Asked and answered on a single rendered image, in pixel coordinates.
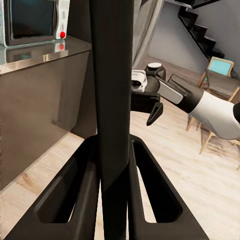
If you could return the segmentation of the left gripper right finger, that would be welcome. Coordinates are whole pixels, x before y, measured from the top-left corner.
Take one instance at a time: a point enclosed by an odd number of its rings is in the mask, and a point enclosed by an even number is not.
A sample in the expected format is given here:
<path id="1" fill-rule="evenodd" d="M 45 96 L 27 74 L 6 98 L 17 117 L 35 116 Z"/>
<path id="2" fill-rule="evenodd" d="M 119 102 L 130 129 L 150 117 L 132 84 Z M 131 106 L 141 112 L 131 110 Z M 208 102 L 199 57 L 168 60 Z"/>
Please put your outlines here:
<path id="1" fill-rule="evenodd" d="M 156 223 L 145 220 L 139 168 Z M 210 240 L 145 142 L 129 134 L 127 167 L 129 240 Z"/>

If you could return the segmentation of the poster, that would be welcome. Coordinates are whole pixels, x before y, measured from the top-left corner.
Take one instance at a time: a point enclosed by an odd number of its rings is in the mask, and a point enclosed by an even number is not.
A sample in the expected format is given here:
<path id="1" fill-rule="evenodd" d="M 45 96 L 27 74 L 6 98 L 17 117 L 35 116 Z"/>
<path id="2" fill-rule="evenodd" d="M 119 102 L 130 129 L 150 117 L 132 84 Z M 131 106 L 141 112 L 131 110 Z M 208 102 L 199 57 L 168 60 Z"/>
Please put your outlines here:
<path id="1" fill-rule="evenodd" d="M 126 240 L 135 0 L 89 0 L 104 240 Z"/>

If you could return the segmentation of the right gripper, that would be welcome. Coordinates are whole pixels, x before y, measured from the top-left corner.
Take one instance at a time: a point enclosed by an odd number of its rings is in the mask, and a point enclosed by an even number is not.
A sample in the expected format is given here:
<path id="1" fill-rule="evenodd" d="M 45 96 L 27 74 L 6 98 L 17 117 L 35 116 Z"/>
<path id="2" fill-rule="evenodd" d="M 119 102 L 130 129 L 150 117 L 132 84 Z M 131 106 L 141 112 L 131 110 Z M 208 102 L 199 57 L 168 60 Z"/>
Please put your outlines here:
<path id="1" fill-rule="evenodd" d="M 151 126 L 163 114 L 164 106 L 160 97 L 153 82 L 147 80 L 144 92 L 131 90 L 130 114 L 132 110 L 149 114 L 146 125 Z"/>

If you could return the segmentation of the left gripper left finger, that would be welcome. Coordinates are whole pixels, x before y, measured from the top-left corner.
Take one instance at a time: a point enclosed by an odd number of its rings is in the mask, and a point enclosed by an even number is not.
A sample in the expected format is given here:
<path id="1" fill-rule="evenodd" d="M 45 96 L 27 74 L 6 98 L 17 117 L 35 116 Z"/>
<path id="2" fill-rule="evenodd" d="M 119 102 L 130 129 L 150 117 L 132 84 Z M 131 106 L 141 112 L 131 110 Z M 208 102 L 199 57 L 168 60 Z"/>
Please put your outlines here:
<path id="1" fill-rule="evenodd" d="M 94 240 L 100 181 L 95 134 L 83 141 L 4 240 Z"/>

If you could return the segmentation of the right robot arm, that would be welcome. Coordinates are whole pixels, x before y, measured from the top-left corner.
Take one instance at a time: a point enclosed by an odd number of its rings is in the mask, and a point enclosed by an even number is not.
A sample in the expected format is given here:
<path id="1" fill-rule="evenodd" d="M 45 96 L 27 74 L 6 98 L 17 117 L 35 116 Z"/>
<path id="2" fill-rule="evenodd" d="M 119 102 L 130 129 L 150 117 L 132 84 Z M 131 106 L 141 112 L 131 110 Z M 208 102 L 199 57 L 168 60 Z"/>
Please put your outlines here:
<path id="1" fill-rule="evenodd" d="M 160 63 L 150 63 L 145 70 L 132 70 L 130 114 L 147 113 L 147 126 L 162 114 L 160 97 L 195 118 L 223 140 L 240 138 L 240 103 L 223 100 L 172 74 L 166 82 L 166 69 Z"/>

